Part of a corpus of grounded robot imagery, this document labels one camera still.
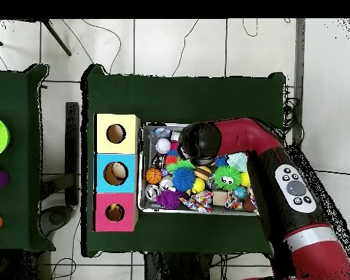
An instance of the green spiky ball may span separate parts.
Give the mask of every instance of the green spiky ball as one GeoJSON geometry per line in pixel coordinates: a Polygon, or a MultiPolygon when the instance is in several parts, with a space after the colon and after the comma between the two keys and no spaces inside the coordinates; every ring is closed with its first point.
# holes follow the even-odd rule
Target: green spiky ball
{"type": "Polygon", "coordinates": [[[215,171],[214,180],[220,189],[232,191],[240,185],[241,176],[237,168],[220,166],[215,171]]]}

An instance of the grout line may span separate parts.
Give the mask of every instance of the grout line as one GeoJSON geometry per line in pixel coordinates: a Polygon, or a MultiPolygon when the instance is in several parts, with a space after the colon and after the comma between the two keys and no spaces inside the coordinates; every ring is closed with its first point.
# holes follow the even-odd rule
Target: grout line
{"type": "Polygon", "coordinates": [[[228,18],[225,19],[225,77],[227,76],[228,18]]]}
{"type": "Polygon", "coordinates": [[[39,63],[42,63],[42,22],[40,22],[39,63]]]}
{"type": "Polygon", "coordinates": [[[72,82],[74,84],[80,84],[80,82],[75,81],[75,80],[50,80],[50,79],[45,79],[43,82],[72,82]]]}
{"type": "Polygon", "coordinates": [[[133,19],[133,75],[135,75],[135,29],[136,29],[136,21],[134,18],[133,19]]]}
{"type": "MultiPolygon", "coordinates": [[[[43,266],[71,266],[71,264],[52,264],[52,263],[40,263],[40,265],[43,265],[43,266]]],[[[127,267],[130,267],[132,268],[133,266],[144,266],[144,264],[73,264],[73,265],[76,265],[76,266],[122,266],[124,268],[127,268],[127,267]]]]}

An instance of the white tile floor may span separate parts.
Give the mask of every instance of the white tile floor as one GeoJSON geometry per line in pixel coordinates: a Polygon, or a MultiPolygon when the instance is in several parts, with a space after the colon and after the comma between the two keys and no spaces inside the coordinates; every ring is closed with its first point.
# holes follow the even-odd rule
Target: white tile floor
{"type": "MultiPolygon", "coordinates": [[[[44,173],[63,172],[65,103],[82,103],[79,81],[84,70],[99,63],[109,72],[110,66],[122,46],[112,67],[113,74],[145,74],[171,76],[179,63],[184,36],[196,22],[192,20],[85,20],[113,30],[111,32],[89,26],[83,20],[65,20],[87,50],[62,20],[51,20],[54,29],[71,50],[69,57],[49,31],[39,23],[0,21],[0,70],[23,71],[33,63],[50,65],[50,74],[42,89],[44,129],[44,173]]],[[[281,71],[287,84],[293,86],[295,70],[295,20],[286,23],[283,18],[258,19],[258,32],[248,36],[242,19],[229,19],[227,32],[227,76],[267,77],[281,71]]],[[[249,34],[256,32],[256,19],[245,19],[249,34]]],[[[186,39],[182,62],[175,76],[223,77],[225,75],[225,20],[200,19],[186,39]]],[[[43,201],[43,208],[64,205],[62,193],[43,201]]],[[[59,259],[71,256],[72,239],[79,222],[79,207],[70,223],[51,235],[56,250],[44,254],[42,273],[44,280],[59,259]]],[[[80,227],[74,241],[74,260],[77,269],[72,280],[144,280],[142,254],[103,253],[99,257],[85,258],[80,254],[80,227]]],[[[220,261],[214,257],[214,263],[220,261]]],[[[67,275],[71,263],[64,260],[54,276],[67,275]]],[[[246,254],[228,261],[227,280],[251,276],[271,276],[267,259],[261,254],[246,254]]],[[[55,280],[69,280],[69,277],[55,280]]],[[[220,280],[220,268],[211,269],[211,280],[220,280]]]]}

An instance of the red robot arm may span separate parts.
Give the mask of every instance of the red robot arm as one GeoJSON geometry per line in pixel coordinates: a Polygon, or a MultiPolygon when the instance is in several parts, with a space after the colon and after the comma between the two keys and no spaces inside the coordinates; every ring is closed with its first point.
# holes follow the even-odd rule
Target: red robot arm
{"type": "Polygon", "coordinates": [[[279,139],[260,122],[240,118],[190,125],[179,153],[202,162],[248,152],[248,172],[279,280],[350,280],[350,260],[324,218],[316,196],[279,139]],[[213,145],[205,141],[208,134],[213,145]]]}

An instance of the basketball toy ball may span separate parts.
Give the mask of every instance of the basketball toy ball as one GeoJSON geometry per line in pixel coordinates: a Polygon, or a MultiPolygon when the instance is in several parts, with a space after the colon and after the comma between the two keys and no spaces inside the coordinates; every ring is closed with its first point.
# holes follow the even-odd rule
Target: basketball toy ball
{"type": "Polygon", "coordinates": [[[160,194],[160,189],[155,184],[148,184],[145,188],[145,196],[148,201],[155,202],[160,194]]]}
{"type": "Polygon", "coordinates": [[[243,200],[246,197],[246,189],[242,186],[237,187],[233,190],[233,194],[239,199],[243,200]]]}
{"type": "Polygon", "coordinates": [[[250,178],[247,172],[241,173],[241,186],[251,187],[250,178]]]}
{"type": "Polygon", "coordinates": [[[104,169],[104,179],[108,184],[117,186],[127,179],[128,173],[119,162],[111,162],[104,169]]]}
{"type": "Polygon", "coordinates": [[[150,184],[157,184],[162,179],[162,174],[158,168],[150,168],[145,173],[145,178],[150,184]]]}
{"type": "Polygon", "coordinates": [[[168,139],[159,139],[155,145],[155,150],[159,154],[165,155],[167,154],[171,149],[171,143],[168,139]]]}
{"type": "Polygon", "coordinates": [[[192,189],[187,190],[188,195],[190,195],[190,193],[200,193],[201,191],[205,190],[205,182],[202,178],[200,177],[196,177],[195,178],[195,183],[193,184],[192,189]]]}
{"type": "Polygon", "coordinates": [[[187,190],[193,188],[195,173],[190,168],[178,168],[174,172],[172,183],[176,190],[185,193],[187,190]]]}
{"type": "Polygon", "coordinates": [[[198,166],[195,168],[195,175],[206,182],[211,176],[211,169],[206,166],[198,166]]]}

